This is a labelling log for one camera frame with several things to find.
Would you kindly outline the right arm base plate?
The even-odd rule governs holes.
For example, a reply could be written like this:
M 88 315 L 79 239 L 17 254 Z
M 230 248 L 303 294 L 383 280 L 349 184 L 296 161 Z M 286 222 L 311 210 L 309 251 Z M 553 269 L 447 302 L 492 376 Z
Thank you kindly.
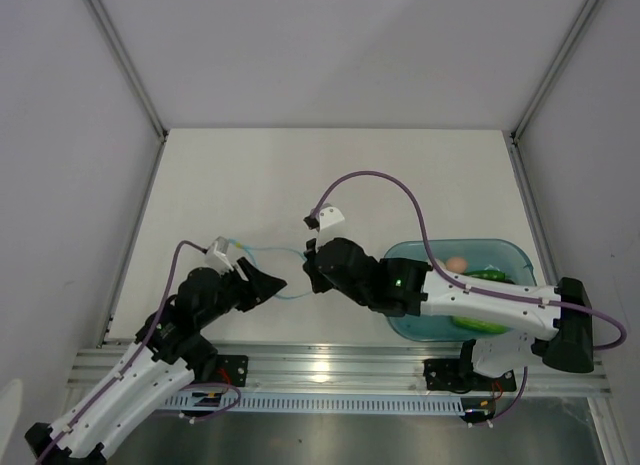
M 474 372 L 459 359 L 435 358 L 423 362 L 423 376 L 430 391 L 456 394 L 470 392 L 515 392 L 514 372 L 509 371 L 497 378 Z

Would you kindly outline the clear zip top bag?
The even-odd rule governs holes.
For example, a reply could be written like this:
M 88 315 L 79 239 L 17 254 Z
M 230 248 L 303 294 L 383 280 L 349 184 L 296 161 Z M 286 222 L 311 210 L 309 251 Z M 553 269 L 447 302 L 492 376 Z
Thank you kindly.
M 258 269 L 287 282 L 287 286 L 275 295 L 277 299 L 290 301 L 312 294 L 311 285 L 302 270 L 305 258 L 301 251 L 277 246 L 249 246 L 237 240 L 231 243 Z

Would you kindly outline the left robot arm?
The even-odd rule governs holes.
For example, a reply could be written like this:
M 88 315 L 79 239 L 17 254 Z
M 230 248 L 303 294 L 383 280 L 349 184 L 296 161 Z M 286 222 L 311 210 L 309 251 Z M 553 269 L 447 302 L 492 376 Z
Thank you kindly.
M 131 431 L 178 391 L 190 385 L 228 387 L 218 351 L 202 330 L 233 310 L 254 309 L 286 285 L 245 258 L 225 272 L 209 267 L 190 271 L 77 405 L 26 432 L 37 463 L 104 464 Z

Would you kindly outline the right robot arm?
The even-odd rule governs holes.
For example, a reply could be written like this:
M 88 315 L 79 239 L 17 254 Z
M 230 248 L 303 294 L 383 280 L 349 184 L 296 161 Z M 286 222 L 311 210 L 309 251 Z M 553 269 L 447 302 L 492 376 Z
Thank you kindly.
M 578 280 L 555 286 L 486 281 L 452 273 L 435 260 L 376 259 L 344 237 L 311 239 L 304 256 L 316 294 L 335 290 L 386 317 L 456 316 L 506 327 L 502 335 L 463 345 L 456 374 L 468 388 L 535 361 L 574 374 L 594 369 L 591 309 Z

